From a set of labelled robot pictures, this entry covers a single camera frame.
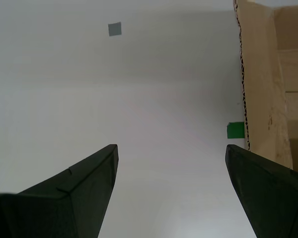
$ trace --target green sticker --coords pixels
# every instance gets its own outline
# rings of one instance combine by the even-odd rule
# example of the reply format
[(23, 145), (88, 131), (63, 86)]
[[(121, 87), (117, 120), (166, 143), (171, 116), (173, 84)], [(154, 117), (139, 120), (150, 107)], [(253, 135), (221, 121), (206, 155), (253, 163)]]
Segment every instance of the green sticker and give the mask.
[(227, 138), (245, 138), (245, 127), (243, 122), (230, 122), (227, 125)]

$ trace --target green block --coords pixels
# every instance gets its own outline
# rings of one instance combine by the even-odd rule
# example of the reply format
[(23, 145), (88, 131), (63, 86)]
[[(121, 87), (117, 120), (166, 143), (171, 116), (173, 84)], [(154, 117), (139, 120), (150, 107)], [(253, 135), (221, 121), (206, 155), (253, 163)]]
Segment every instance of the green block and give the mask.
[(228, 139), (245, 138), (244, 122), (230, 122), (227, 125), (227, 138)]

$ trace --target white wall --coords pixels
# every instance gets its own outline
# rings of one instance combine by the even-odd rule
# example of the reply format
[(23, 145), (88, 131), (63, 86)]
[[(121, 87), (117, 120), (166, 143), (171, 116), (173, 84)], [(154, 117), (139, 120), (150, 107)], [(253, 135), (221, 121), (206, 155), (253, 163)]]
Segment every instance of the white wall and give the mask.
[(224, 163), (242, 120), (231, 1), (0, 0), (0, 192), (117, 143), (99, 237), (254, 238)]

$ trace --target cardboard box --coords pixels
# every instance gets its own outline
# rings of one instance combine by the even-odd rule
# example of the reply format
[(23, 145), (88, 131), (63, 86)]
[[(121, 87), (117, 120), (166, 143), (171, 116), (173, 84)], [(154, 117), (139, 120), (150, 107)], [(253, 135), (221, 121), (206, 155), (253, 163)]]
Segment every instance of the cardboard box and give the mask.
[(298, 172), (298, 6), (234, 3), (247, 147)]

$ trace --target gray square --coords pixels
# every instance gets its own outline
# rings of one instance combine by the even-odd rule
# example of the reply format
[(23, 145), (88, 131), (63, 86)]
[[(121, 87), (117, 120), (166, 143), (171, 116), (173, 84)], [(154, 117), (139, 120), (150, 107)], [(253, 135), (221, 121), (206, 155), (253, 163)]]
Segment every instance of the gray square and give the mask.
[(108, 24), (109, 36), (119, 36), (121, 35), (121, 22)]

